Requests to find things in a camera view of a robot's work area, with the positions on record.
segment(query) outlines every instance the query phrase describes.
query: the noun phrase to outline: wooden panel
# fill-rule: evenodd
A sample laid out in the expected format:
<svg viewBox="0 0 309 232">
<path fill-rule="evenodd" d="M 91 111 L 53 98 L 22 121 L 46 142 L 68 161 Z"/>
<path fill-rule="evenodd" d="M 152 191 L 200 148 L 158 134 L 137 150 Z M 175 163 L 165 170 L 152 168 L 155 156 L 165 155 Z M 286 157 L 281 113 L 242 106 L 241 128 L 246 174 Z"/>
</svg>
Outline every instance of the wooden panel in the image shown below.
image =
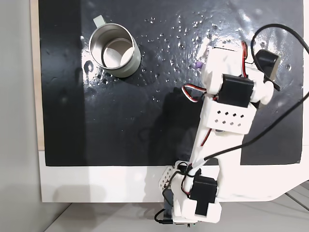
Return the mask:
<svg viewBox="0 0 309 232">
<path fill-rule="evenodd" d="M 38 0 L 30 0 L 30 12 L 31 12 L 32 60 L 33 60 L 33 79 L 34 79 L 38 150 L 43 151 L 45 150 L 45 147 L 44 147 L 43 108 L 42 108 L 41 54 L 40 54 Z"/>
</svg>

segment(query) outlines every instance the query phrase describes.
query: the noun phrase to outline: mug rim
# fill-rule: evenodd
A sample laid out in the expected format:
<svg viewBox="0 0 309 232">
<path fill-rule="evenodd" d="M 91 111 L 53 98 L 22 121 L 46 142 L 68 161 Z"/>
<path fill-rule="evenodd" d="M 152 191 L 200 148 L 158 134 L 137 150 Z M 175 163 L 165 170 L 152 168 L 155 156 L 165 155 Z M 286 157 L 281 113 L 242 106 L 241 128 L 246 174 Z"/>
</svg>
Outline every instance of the mug rim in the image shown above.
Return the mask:
<svg viewBox="0 0 309 232">
<path fill-rule="evenodd" d="M 129 35 L 130 38 L 131 38 L 131 42 L 132 42 L 133 52 L 132 52 L 132 54 L 131 54 L 131 56 L 130 56 L 130 59 L 128 59 L 128 60 L 126 61 L 126 63 L 124 63 L 123 65 L 120 65 L 120 66 L 118 66 L 118 67 L 116 67 L 116 68 L 108 68 L 108 67 L 105 67 L 104 65 L 101 65 L 101 64 L 100 64 L 99 62 L 97 62 L 96 59 L 93 57 L 92 51 L 91 51 L 91 42 L 92 42 L 93 36 L 96 34 L 96 32 L 97 32 L 100 28 L 102 28 L 102 27 L 104 27 L 104 26 L 106 26 L 106 25 L 116 25 L 116 26 L 121 27 L 122 29 L 124 29 L 124 30 L 128 33 L 128 35 Z M 91 37 L 90 37 L 90 40 L 89 40 L 89 46 L 88 46 L 88 48 L 89 48 L 89 52 L 90 52 L 90 54 L 91 54 L 93 60 L 94 60 L 99 66 L 101 66 L 102 68 L 107 69 L 107 70 L 118 70 L 118 69 L 120 69 L 120 68 L 126 66 L 126 65 L 132 60 L 134 52 L 136 52 L 136 51 L 135 51 L 135 43 L 134 43 L 134 38 L 133 38 L 133 36 L 131 35 L 131 33 L 130 33 L 124 26 L 121 26 L 120 24 L 117 24 L 117 23 L 106 23 L 106 24 L 102 25 L 101 27 L 98 27 L 97 29 L 95 29 L 94 32 L 91 34 Z"/>
</svg>

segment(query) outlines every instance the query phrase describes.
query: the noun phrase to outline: wet surface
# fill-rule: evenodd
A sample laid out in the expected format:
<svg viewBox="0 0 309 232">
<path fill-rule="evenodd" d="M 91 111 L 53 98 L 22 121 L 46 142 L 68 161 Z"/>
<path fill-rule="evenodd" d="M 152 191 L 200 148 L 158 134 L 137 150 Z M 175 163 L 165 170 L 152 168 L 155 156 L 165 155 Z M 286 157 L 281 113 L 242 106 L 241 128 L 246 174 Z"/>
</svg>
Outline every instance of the wet surface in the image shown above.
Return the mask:
<svg viewBox="0 0 309 232">
<path fill-rule="evenodd" d="M 282 0 L 280 5 L 277 0 L 45 0 L 39 8 L 48 166 L 188 160 L 202 103 L 188 101 L 180 87 L 201 85 L 194 67 L 203 61 L 206 41 L 228 49 L 241 40 L 249 44 L 259 27 L 274 22 L 303 34 L 302 0 Z M 115 78 L 93 61 L 88 43 L 98 15 L 126 27 L 139 45 L 141 65 L 131 77 Z M 281 56 L 276 82 L 282 92 L 258 111 L 245 141 L 302 96 L 298 42 L 282 30 L 268 29 L 256 40 L 255 50 L 261 48 Z M 301 140 L 299 107 L 265 138 L 243 149 L 241 164 L 296 163 Z"/>
</svg>

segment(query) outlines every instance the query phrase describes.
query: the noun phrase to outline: stainless steel mug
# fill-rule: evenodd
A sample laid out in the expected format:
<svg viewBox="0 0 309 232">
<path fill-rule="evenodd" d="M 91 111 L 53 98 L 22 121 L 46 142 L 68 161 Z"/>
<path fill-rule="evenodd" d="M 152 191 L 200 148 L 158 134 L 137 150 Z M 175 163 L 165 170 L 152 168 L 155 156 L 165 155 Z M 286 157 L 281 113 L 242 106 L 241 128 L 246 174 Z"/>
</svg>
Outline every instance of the stainless steel mug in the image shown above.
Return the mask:
<svg viewBox="0 0 309 232">
<path fill-rule="evenodd" d="M 106 23 L 101 15 L 93 21 L 97 26 L 89 41 L 93 59 L 116 77 L 131 76 L 138 69 L 141 58 L 135 39 L 126 28 Z"/>
</svg>

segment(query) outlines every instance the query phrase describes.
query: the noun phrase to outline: mug handle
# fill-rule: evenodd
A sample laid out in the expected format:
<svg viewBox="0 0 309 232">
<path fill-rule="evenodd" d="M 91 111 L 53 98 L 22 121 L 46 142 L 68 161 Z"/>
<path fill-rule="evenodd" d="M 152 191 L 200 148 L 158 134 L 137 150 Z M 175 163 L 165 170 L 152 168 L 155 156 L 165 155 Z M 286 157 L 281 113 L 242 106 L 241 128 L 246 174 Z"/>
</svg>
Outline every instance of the mug handle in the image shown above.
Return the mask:
<svg viewBox="0 0 309 232">
<path fill-rule="evenodd" d="M 95 22 L 97 28 L 102 27 L 104 24 L 106 24 L 104 18 L 101 15 L 94 18 L 93 21 Z"/>
</svg>

